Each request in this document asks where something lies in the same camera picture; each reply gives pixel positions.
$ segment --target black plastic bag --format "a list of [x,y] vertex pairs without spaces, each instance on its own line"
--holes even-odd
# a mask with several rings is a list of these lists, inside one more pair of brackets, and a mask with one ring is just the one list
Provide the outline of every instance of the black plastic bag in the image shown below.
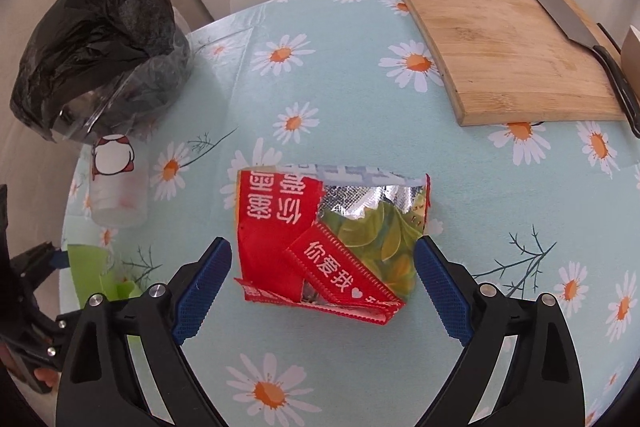
[[47,140],[144,134],[190,67],[171,0],[57,0],[25,48],[10,107]]

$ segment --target silver bolt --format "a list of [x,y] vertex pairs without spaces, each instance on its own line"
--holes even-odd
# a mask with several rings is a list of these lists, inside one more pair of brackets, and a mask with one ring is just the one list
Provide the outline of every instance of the silver bolt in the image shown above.
[[151,288],[149,288],[149,295],[151,295],[153,298],[162,297],[164,295],[164,292],[166,292],[164,284],[154,284],[153,286],[151,286]]
[[99,306],[102,304],[102,300],[103,297],[99,293],[91,295],[91,297],[89,297],[89,306]]
[[498,290],[493,284],[485,283],[480,286],[480,293],[485,297],[495,297],[498,295]]
[[542,303],[545,304],[546,306],[555,306],[556,298],[553,295],[551,295],[551,293],[545,293],[542,295]]

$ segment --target kitchen knife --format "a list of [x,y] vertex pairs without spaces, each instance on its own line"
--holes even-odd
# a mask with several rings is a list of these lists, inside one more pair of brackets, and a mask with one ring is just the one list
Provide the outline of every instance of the kitchen knife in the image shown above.
[[640,138],[640,105],[622,70],[604,46],[589,31],[578,14],[564,0],[537,0],[567,38],[589,49],[607,72],[611,87],[624,110],[631,131]]

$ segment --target table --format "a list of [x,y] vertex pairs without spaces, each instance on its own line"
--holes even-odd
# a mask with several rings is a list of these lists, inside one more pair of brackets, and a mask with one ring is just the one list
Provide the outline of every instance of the table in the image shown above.
[[[631,321],[640,148],[626,123],[459,127],[400,0],[277,0],[192,36],[193,76],[150,144],[156,177],[147,223],[117,231],[92,223],[84,151],[65,243],[107,246],[139,265],[132,273],[144,289],[198,259],[217,235],[236,247],[240,168],[427,172],[428,232],[441,250],[505,293],[555,293],[580,361],[587,423],[604,412],[640,355],[639,321]],[[200,333],[184,344],[231,426],[411,426],[462,350],[420,284],[381,327],[245,302],[231,277],[238,274],[236,259]],[[63,274],[67,293],[68,285]],[[63,311],[73,305],[63,301]],[[478,417],[493,406],[512,350],[506,339]],[[148,373],[141,379],[153,387]],[[158,401],[150,400],[155,412]]]

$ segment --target round table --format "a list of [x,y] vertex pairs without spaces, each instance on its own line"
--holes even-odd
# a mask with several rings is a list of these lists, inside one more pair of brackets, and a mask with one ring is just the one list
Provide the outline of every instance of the round table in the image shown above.
[[[65,244],[109,248],[145,289],[199,259],[216,236],[237,252],[240,168],[426,172],[428,232],[440,249],[506,294],[558,296],[584,379],[587,423],[604,412],[640,355],[640,321],[631,320],[640,149],[628,124],[458,126],[401,0],[274,0],[192,36],[193,76],[150,142],[148,221],[121,230],[91,221],[84,150]],[[238,275],[235,259],[199,334],[183,346],[231,426],[414,425],[462,351],[420,283],[379,326],[245,302]],[[68,274],[61,284],[68,295]],[[77,305],[63,299],[63,311]],[[506,339],[476,417],[492,408],[512,348]],[[139,372],[151,393],[148,370]],[[159,398],[150,404],[166,415]]]

